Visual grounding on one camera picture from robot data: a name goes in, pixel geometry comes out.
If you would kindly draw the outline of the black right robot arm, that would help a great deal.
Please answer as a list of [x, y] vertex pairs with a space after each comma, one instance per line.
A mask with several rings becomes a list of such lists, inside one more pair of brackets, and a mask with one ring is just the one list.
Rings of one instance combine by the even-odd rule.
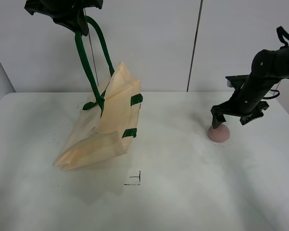
[[289, 79], [289, 33], [281, 26], [276, 32], [283, 43], [279, 50], [258, 52], [250, 74], [226, 77], [235, 91], [229, 100], [211, 108], [214, 129], [226, 122], [225, 115], [239, 117], [242, 125], [263, 117], [269, 107], [266, 94], [281, 80]]

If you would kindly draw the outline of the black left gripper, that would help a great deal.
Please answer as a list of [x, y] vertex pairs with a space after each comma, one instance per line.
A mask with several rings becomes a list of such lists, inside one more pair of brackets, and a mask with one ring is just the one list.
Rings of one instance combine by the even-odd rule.
[[101, 9], [103, 2], [103, 0], [27, 0], [25, 9], [31, 15], [40, 13], [55, 21], [62, 21], [68, 29], [87, 36], [89, 28], [84, 9], [89, 7]]

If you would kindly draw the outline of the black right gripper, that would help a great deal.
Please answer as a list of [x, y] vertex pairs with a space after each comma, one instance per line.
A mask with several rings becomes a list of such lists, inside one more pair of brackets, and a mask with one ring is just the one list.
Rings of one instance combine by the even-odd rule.
[[217, 129], [226, 122], [224, 115], [237, 116], [241, 125], [264, 116], [263, 110], [269, 105], [264, 100], [265, 95], [273, 85], [279, 82], [275, 77], [251, 77], [249, 76], [241, 88], [235, 89], [229, 100], [211, 108], [211, 126]]

